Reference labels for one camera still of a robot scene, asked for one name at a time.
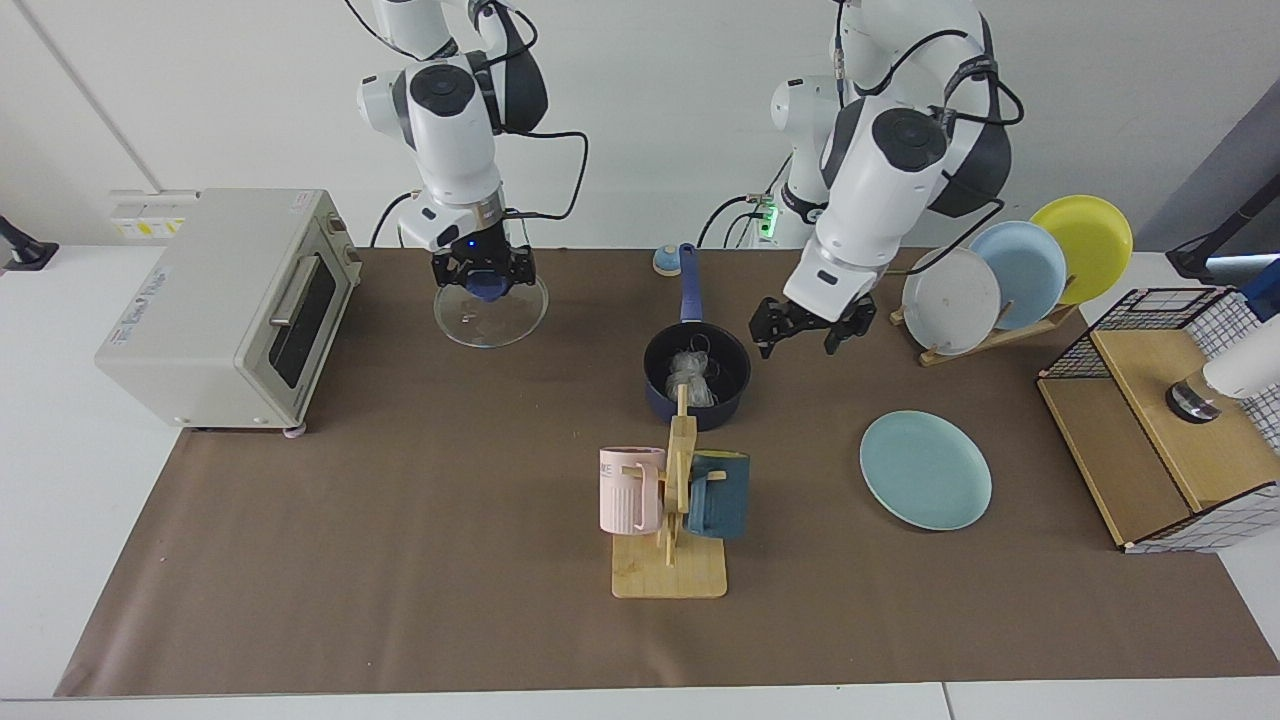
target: white table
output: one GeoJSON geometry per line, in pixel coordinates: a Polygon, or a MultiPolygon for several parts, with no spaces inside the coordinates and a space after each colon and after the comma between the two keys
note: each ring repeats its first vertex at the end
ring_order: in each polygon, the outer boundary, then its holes
{"type": "MultiPolygon", "coordinates": [[[[45,272],[0,277],[0,697],[52,692],[178,436],[92,364],[159,254],[70,246],[45,272]]],[[[1188,283],[1158,255],[1135,256],[1121,281],[1123,288],[1171,284],[1188,283]]],[[[1087,305],[1087,318],[1112,301],[1087,305]]],[[[1276,536],[1224,555],[1274,648],[1276,536]]],[[[0,717],[648,717],[663,710],[922,720],[1271,717],[1280,714],[1280,679],[27,700],[0,703],[0,717]]]]}

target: blue handle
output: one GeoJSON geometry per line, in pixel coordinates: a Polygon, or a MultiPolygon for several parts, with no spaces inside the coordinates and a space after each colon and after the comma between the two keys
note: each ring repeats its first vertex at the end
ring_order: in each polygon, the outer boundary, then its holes
{"type": "Polygon", "coordinates": [[[680,322],[703,319],[703,287],[698,279],[698,250],[691,243],[680,246],[680,322]]]}

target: brown tabletop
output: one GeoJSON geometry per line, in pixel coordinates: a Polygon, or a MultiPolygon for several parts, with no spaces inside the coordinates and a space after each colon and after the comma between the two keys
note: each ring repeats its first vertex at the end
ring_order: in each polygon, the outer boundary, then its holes
{"type": "MultiPolygon", "coordinates": [[[[748,536],[710,601],[616,600],[596,448],[662,445],[641,354],[678,282],[644,251],[539,251],[550,309],[503,350],[435,327],[428,254],[366,252],[296,441],[184,433],[58,694],[412,692],[1280,671],[1212,555],[1126,557],[1034,387],[1084,325],[923,369],[881,316],[835,357],[753,357],[700,446],[753,456],[748,536]],[[879,415],[947,418],[995,489],[914,529],[868,492],[879,415]]],[[[707,252],[707,319],[746,337],[791,252],[707,252]]]]}

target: dark teal mug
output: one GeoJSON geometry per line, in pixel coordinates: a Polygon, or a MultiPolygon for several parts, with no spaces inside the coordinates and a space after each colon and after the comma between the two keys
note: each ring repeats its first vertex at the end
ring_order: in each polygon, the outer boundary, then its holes
{"type": "Polygon", "coordinates": [[[694,452],[689,482],[689,515],[685,529],[695,536],[733,539],[746,533],[746,489],[751,457],[727,450],[694,452]],[[723,473],[721,479],[717,474],[723,473]]]}

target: light blue plate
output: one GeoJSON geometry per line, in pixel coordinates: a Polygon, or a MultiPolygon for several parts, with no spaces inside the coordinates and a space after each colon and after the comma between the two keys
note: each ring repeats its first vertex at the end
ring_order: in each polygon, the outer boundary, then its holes
{"type": "Polygon", "coordinates": [[[1009,309],[996,323],[1001,331],[1016,331],[1038,323],[1062,297],[1066,258],[1044,228],[1011,220],[991,225],[969,246],[996,273],[1000,306],[1009,309]]]}
{"type": "Polygon", "coordinates": [[[991,470],[982,451],[937,415],[882,415],[867,428],[858,456],[876,500],[927,530],[970,525],[991,503],[991,470]]]}

